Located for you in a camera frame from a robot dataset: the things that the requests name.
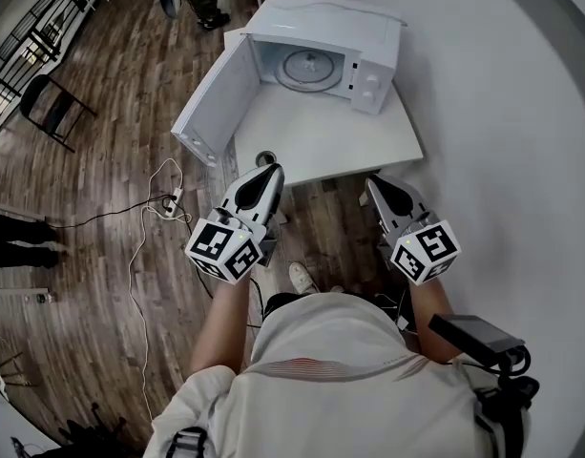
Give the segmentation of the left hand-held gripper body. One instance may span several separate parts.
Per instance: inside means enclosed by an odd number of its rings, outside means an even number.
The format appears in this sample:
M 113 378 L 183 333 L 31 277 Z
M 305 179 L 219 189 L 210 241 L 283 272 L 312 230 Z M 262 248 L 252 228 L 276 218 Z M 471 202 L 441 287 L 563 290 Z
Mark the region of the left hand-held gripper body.
M 218 207 L 198 220 L 184 254 L 200 272 L 237 284 L 256 264 L 269 264 L 276 244 L 266 225 Z

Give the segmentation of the clear glass plate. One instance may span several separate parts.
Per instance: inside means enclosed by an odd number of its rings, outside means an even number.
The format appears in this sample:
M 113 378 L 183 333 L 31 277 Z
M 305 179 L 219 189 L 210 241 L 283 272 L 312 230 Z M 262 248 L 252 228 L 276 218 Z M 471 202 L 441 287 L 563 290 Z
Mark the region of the clear glass plate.
M 339 85 L 343 65 L 337 56 L 323 51 L 300 49 L 279 63 L 275 78 L 285 88 L 305 93 L 322 93 Z

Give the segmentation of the black tripod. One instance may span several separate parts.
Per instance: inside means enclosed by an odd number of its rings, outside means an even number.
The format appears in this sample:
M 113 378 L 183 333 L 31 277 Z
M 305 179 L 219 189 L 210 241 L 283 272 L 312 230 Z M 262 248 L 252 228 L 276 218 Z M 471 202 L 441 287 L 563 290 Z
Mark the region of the black tripod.
M 67 427 L 59 429 L 67 440 L 62 447 L 44 450 L 31 455 L 28 444 L 22 444 L 16 437 L 11 437 L 11 444 L 17 458 L 137 458 L 136 451 L 120 439 L 120 433 L 127 424 L 124 417 L 119 417 L 116 425 L 109 429 L 99 415 L 98 403 L 92 403 L 91 412 L 96 421 L 93 427 L 83 427 L 73 420 L 67 421 Z

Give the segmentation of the black clamp mount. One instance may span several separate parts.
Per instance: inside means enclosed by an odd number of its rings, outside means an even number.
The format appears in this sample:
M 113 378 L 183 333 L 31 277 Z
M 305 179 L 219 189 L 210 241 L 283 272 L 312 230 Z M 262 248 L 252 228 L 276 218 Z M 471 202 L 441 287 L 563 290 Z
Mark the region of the black clamp mount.
M 532 357 L 525 345 L 508 349 L 498 357 L 497 369 L 480 366 L 496 377 L 494 384 L 477 386 L 475 421 L 483 427 L 499 425 L 523 428 L 540 383 L 527 375 Z

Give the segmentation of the person's left forearm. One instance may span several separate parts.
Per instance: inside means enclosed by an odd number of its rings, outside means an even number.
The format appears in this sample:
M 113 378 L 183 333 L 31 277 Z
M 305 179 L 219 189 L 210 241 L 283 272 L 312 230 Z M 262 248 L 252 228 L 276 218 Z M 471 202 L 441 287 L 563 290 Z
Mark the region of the person's left forearm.
M 240 372 L 249 310 L 250 274 L 237 284 L 220 282 L 190 360 L 190 373 L 223 365 Z

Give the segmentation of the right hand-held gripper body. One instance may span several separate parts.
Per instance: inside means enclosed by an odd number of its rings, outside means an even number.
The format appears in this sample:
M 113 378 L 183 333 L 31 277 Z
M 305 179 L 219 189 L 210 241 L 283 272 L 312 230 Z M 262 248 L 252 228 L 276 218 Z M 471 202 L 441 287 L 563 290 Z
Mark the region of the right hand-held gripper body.
M 391 251 L 388 261 L 416 286 L 445 273 L 461 253 L 449 223 L 432 211 L 392 229 L 385 243 Z

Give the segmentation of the black battery box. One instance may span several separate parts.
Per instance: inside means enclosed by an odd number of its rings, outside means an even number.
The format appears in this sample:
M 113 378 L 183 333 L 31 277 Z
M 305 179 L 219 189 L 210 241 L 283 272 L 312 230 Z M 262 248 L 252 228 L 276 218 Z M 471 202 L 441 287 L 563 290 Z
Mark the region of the black battery box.
M 525 342 L 472 315 L 434 315 L 428 327 L 486 367 L 510 364 L 525 360 Z

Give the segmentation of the black folding chair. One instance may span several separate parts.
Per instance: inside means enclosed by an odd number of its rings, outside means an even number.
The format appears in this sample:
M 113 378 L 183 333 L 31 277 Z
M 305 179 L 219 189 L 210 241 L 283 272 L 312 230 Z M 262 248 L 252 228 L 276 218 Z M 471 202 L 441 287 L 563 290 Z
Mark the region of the black folding chair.
M 39 118 L 34 118 L 32 114 L 35 106 L 52 89 L 56 89 L 56 94 L 51 100 L 48 110 Z M 59 133 L 59 127 L 74 106 L 78 106 L 80 111 L 73 121 L 73 124 L 69 127 L 69 130 L 66 133 Z M 57 144 L 61 145 L 72 154 L 75 153 L 75 149 L 69 146 L 67 141 L 83 113 L 88 112 L 92 116 L 97 117 L 96 111 L 47 74 L 39 74 L 31 80 L 21 96 L 19 111 L 21 115 L 38 131 L 47 135 L 50 139 L 54 140 Z

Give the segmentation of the wooden stick frame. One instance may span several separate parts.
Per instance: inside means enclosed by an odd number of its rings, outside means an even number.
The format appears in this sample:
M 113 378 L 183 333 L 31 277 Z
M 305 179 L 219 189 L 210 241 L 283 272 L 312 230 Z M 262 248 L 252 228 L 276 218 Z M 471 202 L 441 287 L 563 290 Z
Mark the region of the wooden stick frame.
M 17 360 L 23 355 L 22 352 L 12 355 L 4 361 L 0 361 L 0 392 L 8 386 L 35 387 L 25 372 L 21 369 Z

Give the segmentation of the white microwave oven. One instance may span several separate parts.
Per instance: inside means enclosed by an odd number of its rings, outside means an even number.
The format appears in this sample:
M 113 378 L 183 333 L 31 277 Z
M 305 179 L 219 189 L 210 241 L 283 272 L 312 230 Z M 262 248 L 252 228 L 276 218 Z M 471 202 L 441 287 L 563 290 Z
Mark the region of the white microwave oven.
M 264 0 L 244 27 L 224 35 L 223 52 L 171 133 L 203 163 L 215 165 L 260 87 L 285 88 L 275 70 L 300 49 L 331 53 L 343 65 L 338 86 L 313 94 L 335 95 L 377 115 L 396 72 L 404 26 L 396 12 L 355 1 Z

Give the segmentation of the person's white shirt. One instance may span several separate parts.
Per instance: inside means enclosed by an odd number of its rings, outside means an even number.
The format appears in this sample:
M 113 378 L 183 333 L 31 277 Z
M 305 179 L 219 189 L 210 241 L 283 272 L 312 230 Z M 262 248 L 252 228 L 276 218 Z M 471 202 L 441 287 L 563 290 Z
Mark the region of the person's white shirt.
M 267 317 L 246 369 L 192 374 L 144 458 L 503 458 L 474 416 L 493 382 L 410 351 L 369 302 L 310 295 Z

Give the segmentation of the white power strip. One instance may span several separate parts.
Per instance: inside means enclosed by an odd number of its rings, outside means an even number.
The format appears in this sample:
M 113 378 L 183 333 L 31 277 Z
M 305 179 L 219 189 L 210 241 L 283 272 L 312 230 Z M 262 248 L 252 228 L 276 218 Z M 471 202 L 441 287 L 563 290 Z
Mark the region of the white power strip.
M 182 194 L 183 189 L 181 187 L 177 187 L 172 194 L 166 196 L 163 199 L 163 214 L 167 219 L 173 219 L 177 215 Z

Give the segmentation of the black metal railing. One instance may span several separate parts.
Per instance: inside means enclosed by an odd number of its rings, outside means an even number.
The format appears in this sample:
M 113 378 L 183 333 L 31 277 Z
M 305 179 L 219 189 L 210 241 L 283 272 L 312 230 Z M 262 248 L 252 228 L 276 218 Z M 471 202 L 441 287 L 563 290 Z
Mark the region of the black metal railing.
M 31 2 L 31 6 L 0 38 L 0 127 L 18 106 L 31 80 L 58 66 L 100 0 L 92 9 L 83 0 L 15 1 Z

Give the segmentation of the person's black shorts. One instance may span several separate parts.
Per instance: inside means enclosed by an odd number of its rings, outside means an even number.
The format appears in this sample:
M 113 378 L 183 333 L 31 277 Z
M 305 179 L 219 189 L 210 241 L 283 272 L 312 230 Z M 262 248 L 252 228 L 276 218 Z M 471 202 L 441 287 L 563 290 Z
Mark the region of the person's black shorts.
M 262 320 L 265 321 L 269 315 L 271 315 L 279 308 L 282 308 L 307 296 L 309 296 L 309 293 L 296 294 L 290 292 L 281 292 L 271 296 L 263 310 Z

